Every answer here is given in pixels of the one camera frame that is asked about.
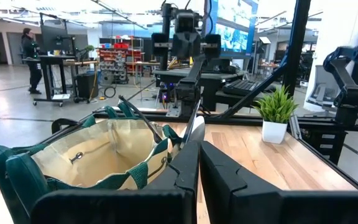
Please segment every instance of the chair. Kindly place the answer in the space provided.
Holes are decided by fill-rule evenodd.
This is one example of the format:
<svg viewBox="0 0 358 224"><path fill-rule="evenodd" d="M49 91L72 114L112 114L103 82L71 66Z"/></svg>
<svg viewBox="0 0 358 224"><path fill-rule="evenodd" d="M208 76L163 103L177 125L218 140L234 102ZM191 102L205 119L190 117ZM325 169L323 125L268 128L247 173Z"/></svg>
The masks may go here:
<svg viewBox="0 0 358 224"><path fill-rule="evenodd" d="M322 65L316 65L316 75L314 76L314 88L309 96L307 103L321 106L324 111L306 116L334 116L331 112L336 112L333 108L334 100L339 94L339 86L336 83L334 76L327 72Z"/></svg>

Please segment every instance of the computer screen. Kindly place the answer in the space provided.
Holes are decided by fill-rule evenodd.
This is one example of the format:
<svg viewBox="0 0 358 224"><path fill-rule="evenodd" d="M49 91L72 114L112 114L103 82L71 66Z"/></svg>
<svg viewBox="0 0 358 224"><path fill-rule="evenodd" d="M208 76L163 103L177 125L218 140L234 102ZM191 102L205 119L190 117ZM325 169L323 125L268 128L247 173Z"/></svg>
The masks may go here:
<svg viewBox="0 0 358 224"><path fill-rule="evenodd" d="M205 32L221 35L221 58L246 58L252 54L257 1L213 0L211 18L205 24Z"/></svg>
<svg viewBox="0 0 358 224"><path fill-rule="evenodd" d="M71 50L70 40L67 38L68 33L66 29L41 26L42 39L44 40L44 51L52 50Z"/></svg>

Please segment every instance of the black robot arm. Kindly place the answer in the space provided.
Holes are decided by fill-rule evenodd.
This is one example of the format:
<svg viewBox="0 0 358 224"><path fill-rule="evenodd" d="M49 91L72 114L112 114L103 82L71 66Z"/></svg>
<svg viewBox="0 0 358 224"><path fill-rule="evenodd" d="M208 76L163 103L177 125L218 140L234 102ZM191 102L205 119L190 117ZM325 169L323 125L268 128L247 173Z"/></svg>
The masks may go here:
<svg viewBox="0 0 358 224"><path fill-rule="evenodd" d="M337 107L335 121L345 125L355 125L358 118L358 85L347 72L351 61L358 61L358 47L338 47L324 60L324 69L332 73L340 92L334 100Z"/></svg>

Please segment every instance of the metal clip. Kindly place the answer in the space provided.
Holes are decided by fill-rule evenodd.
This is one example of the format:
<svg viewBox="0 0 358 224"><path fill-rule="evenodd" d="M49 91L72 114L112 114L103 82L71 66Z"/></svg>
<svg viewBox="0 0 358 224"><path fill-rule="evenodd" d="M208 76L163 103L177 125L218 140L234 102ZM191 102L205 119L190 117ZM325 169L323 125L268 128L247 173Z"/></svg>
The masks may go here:
<svg viewBox="0 0 358 224"><path fill-rule="evenodd" d="M77 153L74 158L70 159L71 164L73 164L77 159L81 159L83 156L84 154L82 152Z"/></svg>

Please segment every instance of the gray floor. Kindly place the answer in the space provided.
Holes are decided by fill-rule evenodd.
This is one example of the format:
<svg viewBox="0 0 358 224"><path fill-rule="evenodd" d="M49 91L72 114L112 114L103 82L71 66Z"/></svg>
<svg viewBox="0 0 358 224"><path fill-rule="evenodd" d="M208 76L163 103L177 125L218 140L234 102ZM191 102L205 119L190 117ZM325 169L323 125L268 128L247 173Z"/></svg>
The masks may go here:
<svg viewBox="0 0 358 224"><path fill-rule="evenodd" d="M143 78L142 86L151 83L151 78ZM97 101L95 103L78 103L72 101L59 107L55 103L39 102L33 106L33 96L27 92L29 87L29 71L25 66L0 66L0 144L15 146L30 146L50 136L51 121L58 118L80 119L93 110L105 105L117 105L118 95L132 96L140 88L133 85L133 80L128 85L118 85L117 95L114 98ZM44 85L40 84L39 90L44 92ZM303 109L306 89L297 88L294 99L299 104L296 114L310 113ZM141 95L135 96L131 102L138 108L162 108L161 104L155 104L151 97L156 94L156 89L150 87ZM227 105L218 104L217 110L224 111ZM240 113L256 113L254 109L243 108ZM349 133L346 144L358 151L358 133ZM339 167L358 180L358 155L344 147Z"/></svg>

